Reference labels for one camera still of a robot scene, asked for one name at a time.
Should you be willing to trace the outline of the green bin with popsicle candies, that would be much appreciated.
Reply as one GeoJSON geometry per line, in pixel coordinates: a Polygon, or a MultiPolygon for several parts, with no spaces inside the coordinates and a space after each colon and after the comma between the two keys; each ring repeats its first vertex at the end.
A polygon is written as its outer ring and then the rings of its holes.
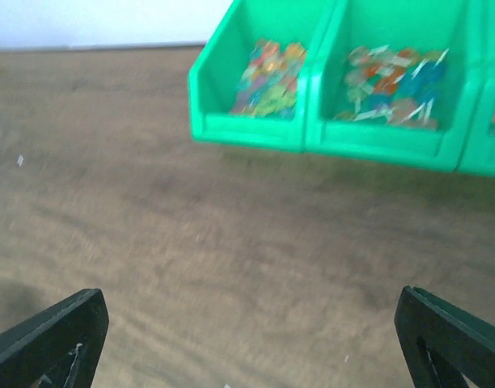
{"type": "Polygon", "coordinates": [[[495,1],[484,2],[482,86],[459,170],[495,176],[495,1]]]}

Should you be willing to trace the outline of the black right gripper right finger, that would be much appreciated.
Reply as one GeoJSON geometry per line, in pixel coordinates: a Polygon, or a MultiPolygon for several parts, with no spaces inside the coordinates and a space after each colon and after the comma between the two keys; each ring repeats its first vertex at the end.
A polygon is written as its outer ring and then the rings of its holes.
{"type": "Polygon", "coordinates": [[[394,323],[415,387],[495,387],[495,326],[411,286],[394,323]]]}

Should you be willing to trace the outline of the green bin with star candies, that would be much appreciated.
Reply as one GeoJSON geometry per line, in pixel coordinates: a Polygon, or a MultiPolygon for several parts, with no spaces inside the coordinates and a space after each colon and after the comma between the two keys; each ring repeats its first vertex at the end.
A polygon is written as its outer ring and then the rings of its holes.
{"type": "Polygon", "coordinates": [[[334,1],[234,1],[188,74],[195,141],[300,152],[334,1]]]}

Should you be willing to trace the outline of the green bin with lollipop candies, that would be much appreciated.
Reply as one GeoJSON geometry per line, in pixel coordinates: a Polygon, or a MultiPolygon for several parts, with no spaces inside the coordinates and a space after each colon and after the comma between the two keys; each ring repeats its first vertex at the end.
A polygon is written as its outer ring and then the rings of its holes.
{"type": "Polygon", "coordinates": [[[482,85],[485,1],[339,1],[311,71],[306,151],[459,164],[482,85]]]}

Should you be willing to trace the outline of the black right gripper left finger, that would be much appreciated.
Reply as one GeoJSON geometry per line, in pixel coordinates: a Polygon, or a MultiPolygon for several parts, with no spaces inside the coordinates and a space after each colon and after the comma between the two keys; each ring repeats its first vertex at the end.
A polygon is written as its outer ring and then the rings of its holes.
{"type": "Polygon", "coordinates": [[[0,333],[0,387],[90,387],[108,332],[101,289],[82,289],[0,333]]]}

